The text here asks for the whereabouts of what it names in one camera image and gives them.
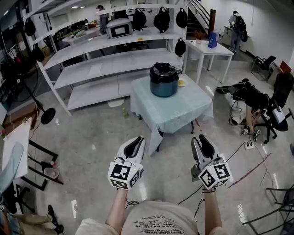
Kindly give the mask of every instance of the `beige t-shirt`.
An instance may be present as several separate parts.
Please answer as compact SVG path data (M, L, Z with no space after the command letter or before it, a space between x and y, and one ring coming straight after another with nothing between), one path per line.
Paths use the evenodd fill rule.
M144 201L133 206L121 235L150 234L198 235L198 230L195 218L187 208L167 202ZM118 233L107 224L84 219L75 235L118 235ZM227 233L218 227L210 235L227 235Z

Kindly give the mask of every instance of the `light blue tablecloth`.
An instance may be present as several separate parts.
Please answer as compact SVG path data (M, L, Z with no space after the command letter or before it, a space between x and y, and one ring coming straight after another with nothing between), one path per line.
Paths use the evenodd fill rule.
M140 78L131 83L130 109L140 114L151 129L149 154L152 154L162 137L158 131L174 133L196 118L213 118L211 98L183 74L188 85L179 87L170 97L158 97L150 91L150 78Z

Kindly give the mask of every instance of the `rice cooker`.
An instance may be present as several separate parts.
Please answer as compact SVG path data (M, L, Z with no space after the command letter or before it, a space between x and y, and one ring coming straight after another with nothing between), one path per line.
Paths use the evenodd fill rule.
M111 39L130 35L133 33L132 24L127 18L112 20L107 24L106 32Z
M156 63L150 69L150 90L161 97L173 95L178 90L179 72L169 63Z

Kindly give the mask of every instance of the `blue shirt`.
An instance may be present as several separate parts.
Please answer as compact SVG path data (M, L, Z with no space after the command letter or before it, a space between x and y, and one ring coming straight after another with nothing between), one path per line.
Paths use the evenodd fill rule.
M4 215L3 213L0 213L1 216L0 216L0 226L3 228L4 227ZM7 218L8 218L8 221L9 221L9 227L12 231L12 235L19 235L20 234L20 229L19 229L19 223L18 223L18 220L10 215L10 214L7 214Z

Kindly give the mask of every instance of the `power adapter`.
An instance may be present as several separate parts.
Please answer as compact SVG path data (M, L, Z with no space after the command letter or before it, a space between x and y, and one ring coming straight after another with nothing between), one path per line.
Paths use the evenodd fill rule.
M251 144L245 143L244 146L245 146L245 149L246 150L248 150L248 149L254 149L254 143L251 143Z

